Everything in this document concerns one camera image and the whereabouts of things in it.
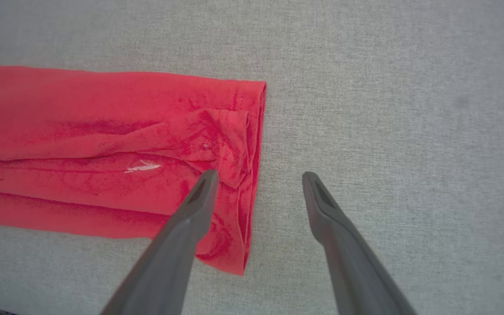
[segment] white speck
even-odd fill
[[[140,160],[140,162],[145,165],[142,165],[140,167],[128,168],[128,170],[125,171],[124,173],[132,173],[132,172],[135,172],[136,170],[150,170],[150,169],[156,169],[156,168],[161,167],[161,165],[158,165],[158,164],[155,164],[152,162],[146,162],[143,160]]]

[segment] folded red shirt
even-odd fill
[[[152,238],[216,169],[196,256],[242,275],[265,103],[265,82],[0,66],[0,224]]]

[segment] red fabric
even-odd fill
[[[0,224],[152,238],[216,169],[196,256],[242,275],[265,102],[265,82],[0,66]]]

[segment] gray table surface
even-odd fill
[[[504,314],[504,0],[2,0],[0,64],[266,80],[244,277],[185,314],[334,314],[318,173],[420,314]],[[0,227],[0,308],[97,314],[148,245]]]

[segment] gray fabric surface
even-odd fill
[[[420,314],[504,314],[504,1],[0,1],[0,64],[266,80],[244,277],[186,314],[334,314],[318,173]],[[0,308],[97,314],[148,244],[0,227]]]

